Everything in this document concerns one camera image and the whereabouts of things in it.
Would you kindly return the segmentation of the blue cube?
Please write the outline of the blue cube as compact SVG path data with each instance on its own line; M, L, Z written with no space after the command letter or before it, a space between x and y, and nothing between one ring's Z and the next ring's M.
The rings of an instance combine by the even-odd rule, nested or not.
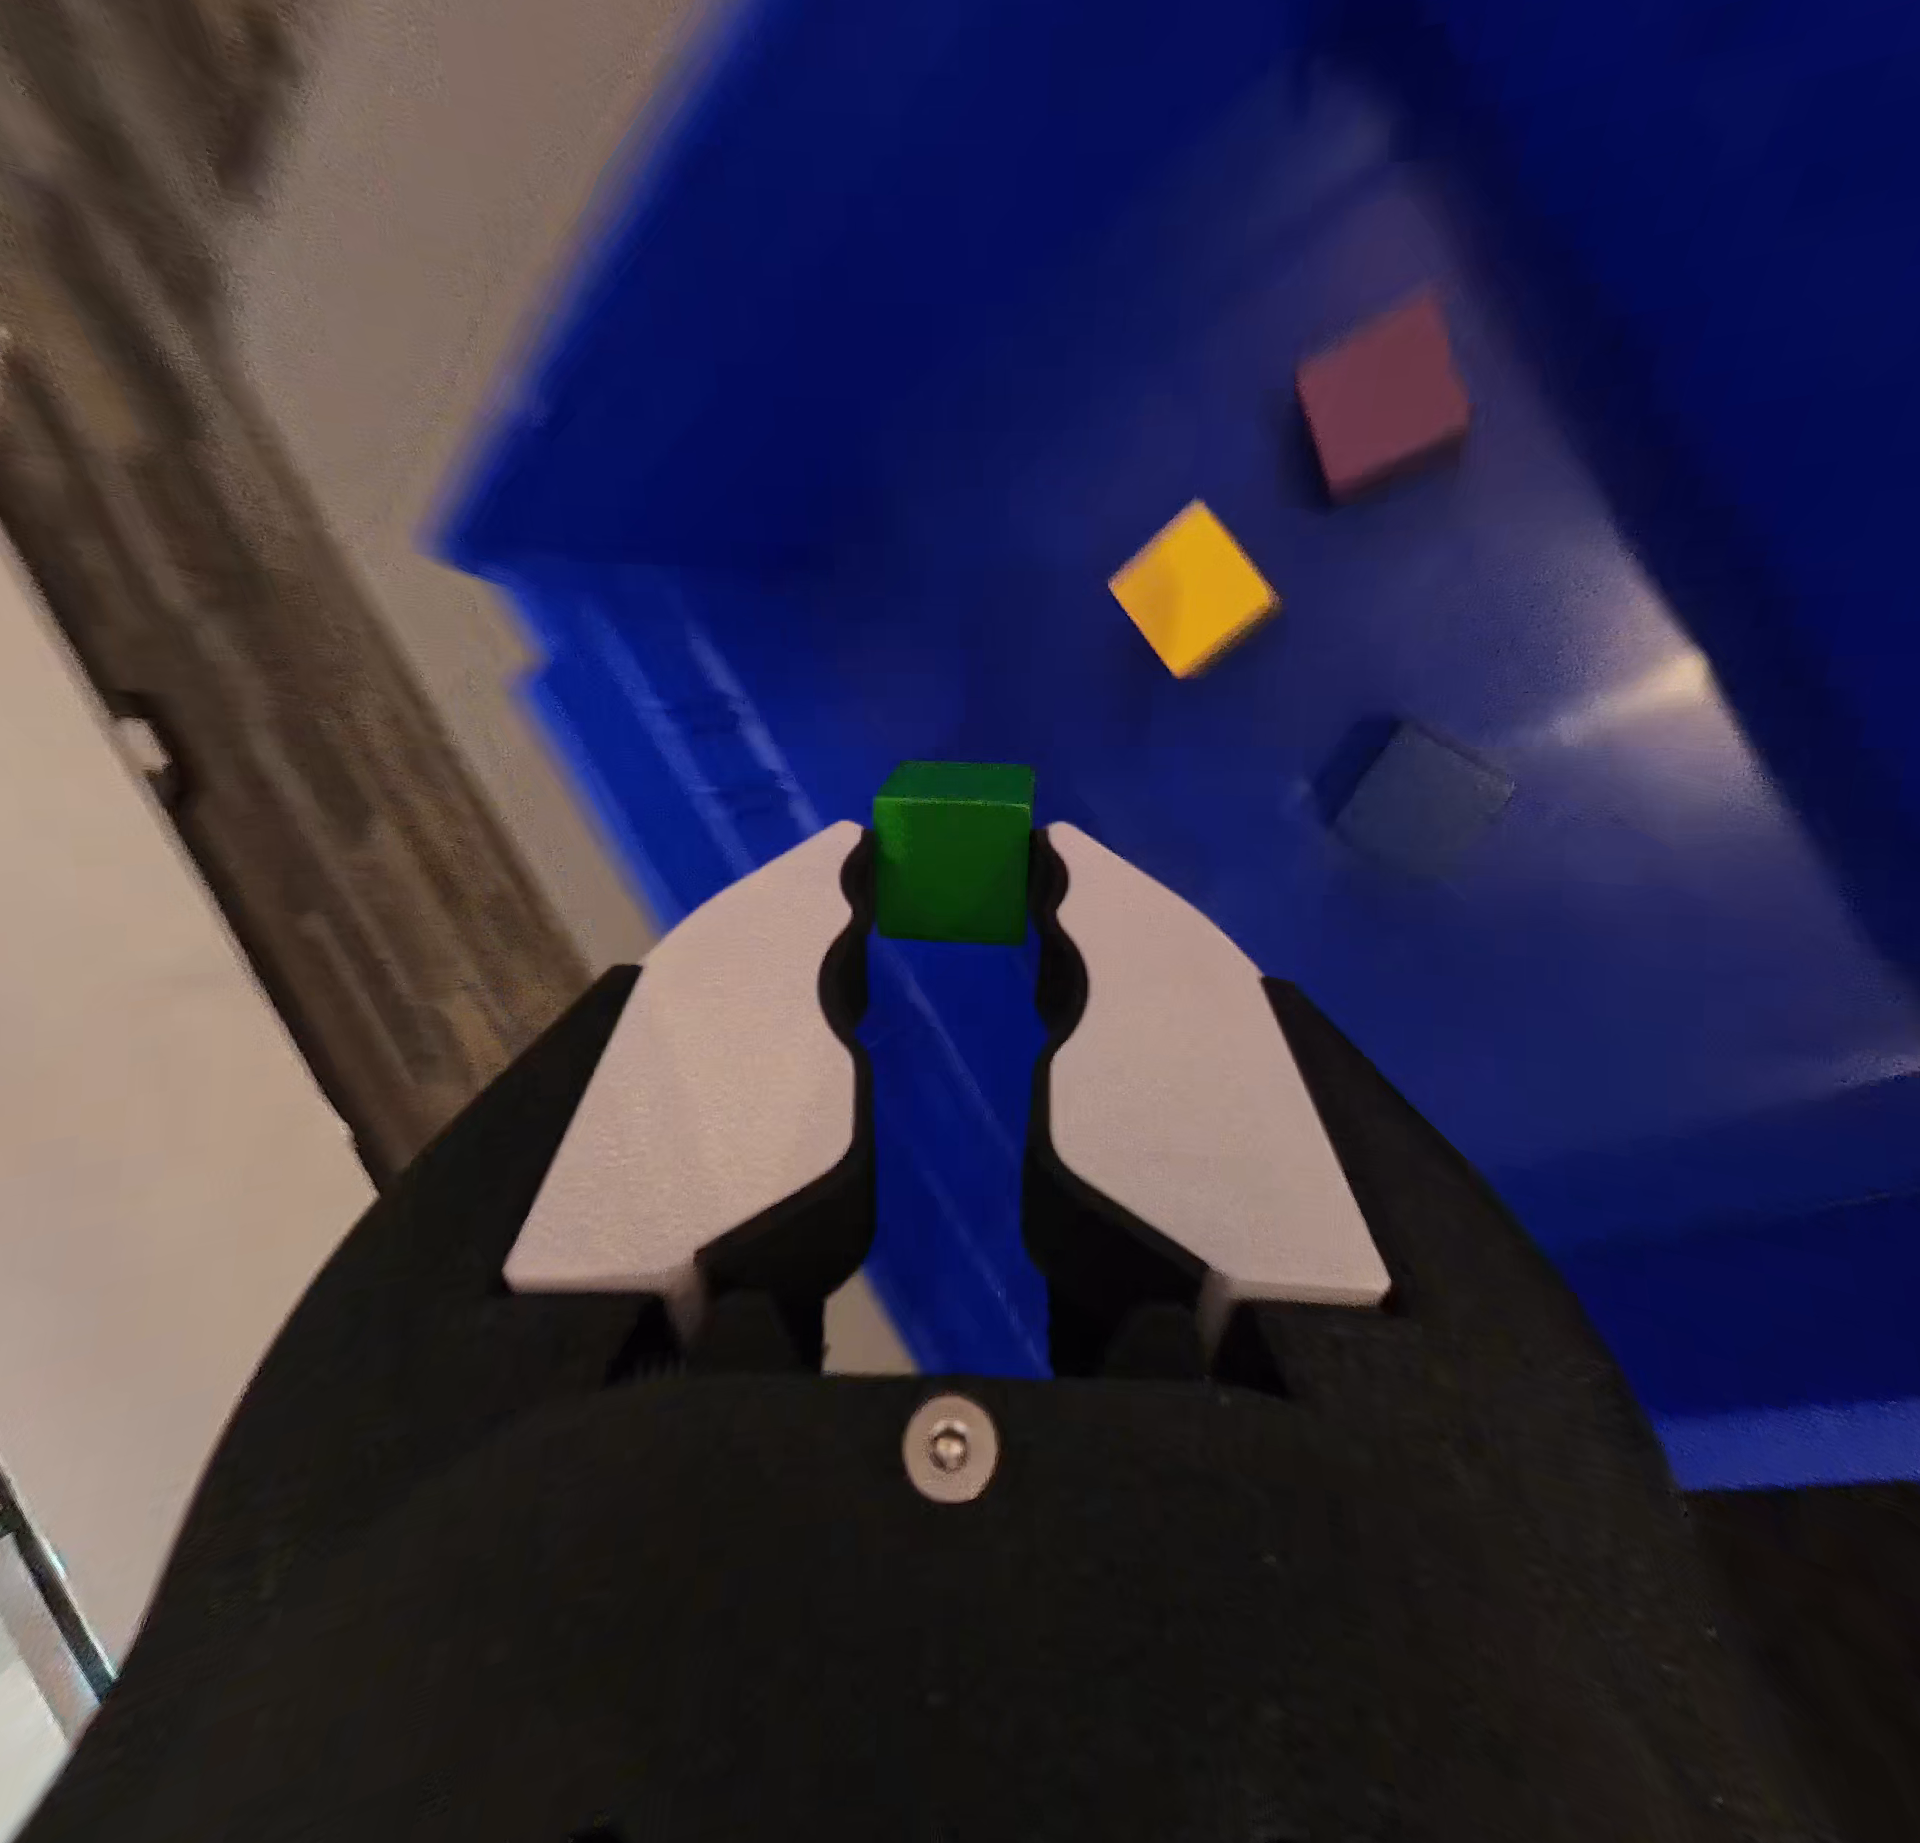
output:
M1311 777L1319 825L1353 857L1410 877L1445 877L1499 822L1512 777L1430 727L1368 713Z

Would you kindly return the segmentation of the green cube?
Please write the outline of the green cube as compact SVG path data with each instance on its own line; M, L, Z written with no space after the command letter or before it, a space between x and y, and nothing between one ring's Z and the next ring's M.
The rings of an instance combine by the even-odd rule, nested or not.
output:
M1028 765L899 763L873 803L877 932L1020 946L1034 800Z

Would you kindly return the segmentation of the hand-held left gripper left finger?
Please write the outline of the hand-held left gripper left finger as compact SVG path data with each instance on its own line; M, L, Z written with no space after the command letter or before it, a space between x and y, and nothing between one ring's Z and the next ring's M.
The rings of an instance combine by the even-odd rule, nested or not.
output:
M504 1262L514 1294L701 1318L708 1251L850 1155L855 1049L823 973L855 929L859 847L859 825L830 823L660 937Z

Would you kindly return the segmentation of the blue plastic bin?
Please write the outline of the blue plastic bin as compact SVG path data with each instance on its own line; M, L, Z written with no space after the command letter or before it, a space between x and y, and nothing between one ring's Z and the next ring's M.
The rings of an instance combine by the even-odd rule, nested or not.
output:
M1295 372L1445 304L1349 507ZM1283 609L1108 591L1204 502ZM1560 1266L1694 1490L1916 1481L1916 0L743 0L435 549L687 915L906 758L1299 984ZM1516 782L1445 877L1348 727Z

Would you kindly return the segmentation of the purple cube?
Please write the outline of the purple cube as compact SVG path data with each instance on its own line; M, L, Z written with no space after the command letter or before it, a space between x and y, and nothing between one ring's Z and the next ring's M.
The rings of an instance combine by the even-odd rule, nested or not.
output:
M1418 290L1295 372L1311 454L1333 507L1349 507L1458 451L1471 422L1441 301Z

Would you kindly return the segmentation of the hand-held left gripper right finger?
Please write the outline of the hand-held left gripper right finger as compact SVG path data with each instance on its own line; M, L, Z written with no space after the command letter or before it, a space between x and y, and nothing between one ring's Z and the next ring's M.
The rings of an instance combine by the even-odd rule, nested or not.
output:
M1070 823L1034 849L1045 1050L1023 1233L1102 1320L1181 1303L1375 1312L1391 1293L1259 966L1167 885Z

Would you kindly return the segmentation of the yellow cube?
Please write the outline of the yellow cube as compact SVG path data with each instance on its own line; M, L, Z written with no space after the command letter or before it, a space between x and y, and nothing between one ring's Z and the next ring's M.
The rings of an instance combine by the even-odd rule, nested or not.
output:
M1109 577L1108 591L1155 661L1182 682L1283 609L1236 537L1198 499Z

